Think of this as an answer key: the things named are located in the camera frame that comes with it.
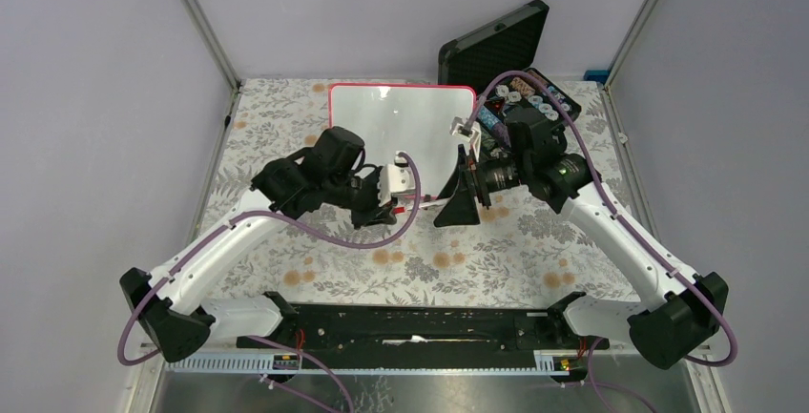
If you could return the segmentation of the silver red marker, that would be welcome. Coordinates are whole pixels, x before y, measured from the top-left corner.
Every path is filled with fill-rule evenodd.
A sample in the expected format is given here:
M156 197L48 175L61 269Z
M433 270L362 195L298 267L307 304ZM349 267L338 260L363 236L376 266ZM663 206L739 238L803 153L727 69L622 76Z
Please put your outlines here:
M418 206L420 209L430 208L430 207L442 207L448 203L448 198L437 198L437 197L427 197L421 198L416 200L415 198L406 199L404 203L401 204L402 208L407 209L409 211L415 206Z

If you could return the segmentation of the pink framed whiteboard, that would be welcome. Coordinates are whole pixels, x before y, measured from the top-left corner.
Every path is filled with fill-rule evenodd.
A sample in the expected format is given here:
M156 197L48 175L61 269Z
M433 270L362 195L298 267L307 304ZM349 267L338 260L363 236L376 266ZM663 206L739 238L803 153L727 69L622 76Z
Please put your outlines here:
M422 193L438 196L456 170L459 152L480 144L480 129L461 134L475 106L467 86L336 83L328 92L329 125L359 136L365 158L389 165L408 154Z

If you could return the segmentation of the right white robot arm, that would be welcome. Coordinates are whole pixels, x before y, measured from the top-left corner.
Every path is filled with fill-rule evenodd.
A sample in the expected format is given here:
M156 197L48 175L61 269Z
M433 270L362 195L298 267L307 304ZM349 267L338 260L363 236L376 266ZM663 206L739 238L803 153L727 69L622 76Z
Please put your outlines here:
M626 342L651 365L668 369L724 324L728 285L720 275L700 275L676 259L634 220L591 162L567 153L562 119L548 108L514 110L505 122L507 156L478 161L460 150L442 191L448 201L433 224L477 225L478 209L490 205L492 194L527 187L593 241L639 297L628 302L571 293L548 310L550 341L562 348L583 337Z

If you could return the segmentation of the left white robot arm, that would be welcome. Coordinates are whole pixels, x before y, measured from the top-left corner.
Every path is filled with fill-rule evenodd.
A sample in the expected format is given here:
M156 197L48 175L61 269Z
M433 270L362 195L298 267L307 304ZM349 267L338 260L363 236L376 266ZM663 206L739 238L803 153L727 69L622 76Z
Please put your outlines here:
M287 226L354 250L375 250L402 237L414 216L393 235L371 243L330 236L300 221L328 204L350 211L357 228L395 223L383 177L392 172L406 190L420 193L415 162L398 152L393 163L361 177L364 158L365 145L356 134L329 128L313 146L268 162L226 215L173 258L151 271L128 270L119 284L131 315L117 344L118 361L134 366L157 355L182 361L208 341L239 337L263 337L275 347L290 343L296 323L273 299L209 300L207 295L244 256Z

